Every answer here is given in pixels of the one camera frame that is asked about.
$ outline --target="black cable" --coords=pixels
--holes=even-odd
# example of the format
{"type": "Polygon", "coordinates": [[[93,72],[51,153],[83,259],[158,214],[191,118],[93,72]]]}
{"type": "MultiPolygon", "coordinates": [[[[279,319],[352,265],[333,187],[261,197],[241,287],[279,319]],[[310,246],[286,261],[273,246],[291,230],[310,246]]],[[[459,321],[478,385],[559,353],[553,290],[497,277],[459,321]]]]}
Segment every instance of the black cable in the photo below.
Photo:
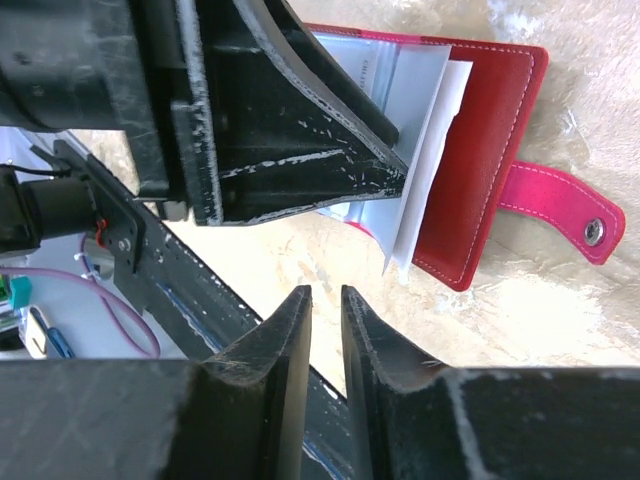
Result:
{"type": "Polygon", "coordinates": [[[66,170],[36,170],[33,168],[20,167],[18,165],[3,164],[5,167],[12,168],[16,172],[30,173],[31,175],[42,175],[44,177],[68,177],[71,175],[71,169],[66,170]]]}

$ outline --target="white stitching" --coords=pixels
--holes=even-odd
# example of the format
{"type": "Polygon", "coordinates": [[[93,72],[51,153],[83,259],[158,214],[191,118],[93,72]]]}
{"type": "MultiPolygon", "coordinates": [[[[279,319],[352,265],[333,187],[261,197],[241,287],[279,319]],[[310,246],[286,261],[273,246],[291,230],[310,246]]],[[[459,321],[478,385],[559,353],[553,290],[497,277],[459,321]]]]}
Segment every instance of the white stitching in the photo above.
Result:
{"type": "MultiPolygon", "coordinates": [[[[556,175],[555,173],[552,172],[547,172],[545,170],[540,170],[539,168],[535,168],[535,167],[529,167],[529,166],[525,166],[525,165],[518,165],[515,164],[513,165],[515,168],[518,168],[520,170],[525,170],[525,171],[530,171],[533,173],[541,173],[543,175],[547,175],[549,177],[555,178],[556,180],[560,180],[563,183],[566,183],[567,185],[569,185],[570,187],[575,188],[576,190],[578,190],[580,193],[582,193],[583,195],[585,195],[587,198],[589,198],[590,200],[592,200],[594,203],[596,203],[600,208],[602,208],[605,212],[607,212],[611,218],[613,219],[613,234],[612,237],[615,239],[618,236],[618,218],[616,217],[616,215],[609,210],[609,208],[607,208],[607,206],[602,203],[600,200],[598,200],[597,197],[593,196],[588,190],[583,189],[582,187],[580,187],[579,185],[567,180],[566,178],[562,178],[559,175],[556,175]]],[[[600,260],[603,257],[607,256],[606,251],[603,252],[600,255],[593,255],[591,253],[589,253],[589,251],[584,248],[584,245],[575,237],[572,237],[571,235],[569,235],[562,227],[559,226],[558,223],[554,223],[554,222],[558,222],[557,220],[551,220],[549,216],[545,215],[544,213],[540,213],[537,212],[535,210],[529,210],[529,209],[525,209],[522,207],[517,207],[515,205],[510,205],[510,204],[506,204],[503,202],[500,202],[501,206],[505,206],[507,208],[513,208],[519,211],[524,211],[527,213],[532,213],[540,218],[542,218],[543,220],[547,220],[549,223],[551,223],[551,225],[553,225],[554,227],[556,227],[558,230],[560,230],[569,240],[573,240],[574,244],[576,245],[576,247],[578,248],[578,250],[580,250],[585,257],[590,258],[592,260],[600,260]]]]}
{"type": "MultiPolygon", "coordinates": [[[[373,32],[368,32],[368,31],[351,31],[351,30],[340,30],[340,29],[333,29],[330,27],[324,27],[321,25],[312,25],[311,26],[312,30],[315,31],[320,31],[320,32],[324,32],[324,33],[333,33],[333,34],[337,34],[337,35],[349,35],[352,37],[362,37],[362,38],[367,38],[367,39],[374,39],[374,40],[382,40],[382,41],[390,41],[389,37],[384,37],[381,35],[376,35],[373,32]]],[[[512,54],[519,54],[519,55],[527,55],[529,57],[530,60],[530,66],[529,66],[529,75],[527,77],[527,82],[525,83],[524,89],[522,90],[522,97],[520,98],[520,103],[518,104],[518,108],[516,110],[516,114],[514,115],[513,118],[513,124],[511,125],[511,131],[509,132],[509,136],[507,137],[507,141],[505,143],[504,149],[502,150],[502,154],[500,156],[500,162],[498,163],[495,172],[493,173],[493,178],[491,179],[491,184],[489,185],[489,191],[487,192],[487,196],[484,199],[484,204],[482,206],[482,211],[480,212],[480,218],[478,220],[478,224],[476,225],[476,230],[473,234],[473,240],[471,241],[471,247],[469,248],[469,252],[467,253],[467,258],[465,259],[464,265],[462,267],[462,272],[460,273],[460,276],[454,280],[453,278],[449,277],[448,275],[445,275],[444,273],[442,273],[440,270],[438,270],[436,267],[434,267],[433,265],[429,264],[427,261],[422,260],[420,258],[414,258],[414,262],[419,265],[420,267],[426,268],[427,270],[430,270],[432,273],[434,273],[437,277],[440,278],[444,278],[446,280],[448,280],[449,282],[453,283],[454,285],[457,285],[461,282],[462,277],[464,277],[464,275],[467,273],[467,268],[469,267],[469,260],[471,259],[471,253],[473,252],[474,247],[476,246],[476,242],[478,240],[478,233],[480,232],[480,226],[482,225],[482,221],[484,220],[484,215],[486,213],[487,210],[487,205],[489,204],[489,198],[491,197],[491,194],[493,193],[493,186],[495,184],[496,178],[498,177],[498,172],[500,171],[500,167],[502,166],[502,162],[504,161],[504,155],[507,152],[507,148],[509,147],[509,144],[511,142],[511,137],[513,136],[513,131],[515,130],[516,127],[516,123],[518,123],[518,117],[520,115],[520,109],[522,108],[522,103],[524,102],[524,97],[527,94],[527,90],[529,89],[529,84],[531,83],[531,77],[533,76],[533,67],[535,66],[535,59],[533,58],[533,55],[531,55],[531,53],[523,51],[523,50],[513,50],[513,49],[508,49],[508,48],[497,48],[497,47],[487,47],[484,45],[464,45],[464,44],[460,44],[460,43],[447,43],[447,42],[430,42],[430,41],[424,41],[422,39],[422,37],[418,37],[415,41],[412,41],[413,39],[406,37],[406,40],[409,40],[407,43],[417,43],[417,44],[421,44],[421,45],[451,45],[453,47],[458,47],[458,48],[471,48],[471,49],[475,49],[475,50],[488,50],[488,51],[492,51],[492,52],[502,52],[502,53],[512,53],[512,54]]]]}

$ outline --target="black plastic bracket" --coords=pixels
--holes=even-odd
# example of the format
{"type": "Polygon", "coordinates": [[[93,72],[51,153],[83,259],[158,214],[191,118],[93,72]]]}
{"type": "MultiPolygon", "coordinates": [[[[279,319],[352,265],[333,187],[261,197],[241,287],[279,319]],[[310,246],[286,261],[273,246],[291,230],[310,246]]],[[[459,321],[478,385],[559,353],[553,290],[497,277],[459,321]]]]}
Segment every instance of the black plastic bracket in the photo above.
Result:
{"type": "Polygon", "coordinates": [[[202,364],[3,362],[3,475],[300,478],[310,340],[299,287],[202,364]]]}
{"type": "Polygon", "coordinates": [[[632,479],[640,369],[456,369],[342,291],[358,479],[632,479]]]}
{"type": "Polygon", "coordinates": [[[199,225],[398,197],[407,173],[396,127],[283,0],[3,2],[0,112],[124,130],[139,199],[199,225]]]}

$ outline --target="scratched black surface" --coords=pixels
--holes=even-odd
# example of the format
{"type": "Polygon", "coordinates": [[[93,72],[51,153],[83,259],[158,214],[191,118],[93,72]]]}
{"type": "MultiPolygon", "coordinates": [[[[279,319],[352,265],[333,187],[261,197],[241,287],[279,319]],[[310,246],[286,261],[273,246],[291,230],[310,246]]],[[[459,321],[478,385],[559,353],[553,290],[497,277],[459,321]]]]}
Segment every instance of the scratched black surface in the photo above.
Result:
{"type": "Polygon", "coordinates": [[[342,291],[358,479],[634,479],[640,369],[455,369],[342,291]]]}
{"type": "MultiPolygon", "coordinates": [[[[136,211],[146,226],[139,267],[117,285],[144,299],[180,349],[204,361],[253,329],[262,319],[92,156],[91,176],[136,211]]],[[[345,398],[310,368],[301,478],[351,478],[351,443],[345,398]]]]}

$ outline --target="white card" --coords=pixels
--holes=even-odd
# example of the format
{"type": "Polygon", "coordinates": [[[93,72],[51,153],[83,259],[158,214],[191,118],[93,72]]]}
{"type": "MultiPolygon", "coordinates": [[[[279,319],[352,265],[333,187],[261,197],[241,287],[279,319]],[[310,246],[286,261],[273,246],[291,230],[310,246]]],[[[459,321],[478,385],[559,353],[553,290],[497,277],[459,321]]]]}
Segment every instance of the white card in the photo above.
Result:
{"type": "Polygon", "coordinates": [[[407,175],[401,199],[402,213],[397,220],[399,225],[392,252],[393,261],[398,265],[401,280],[404,281],[413,260],[427,198],[440,166],[447,132],[460,111],[471,66],[471,62],[447,63],[418,160],[411,165],[407,175]]]}

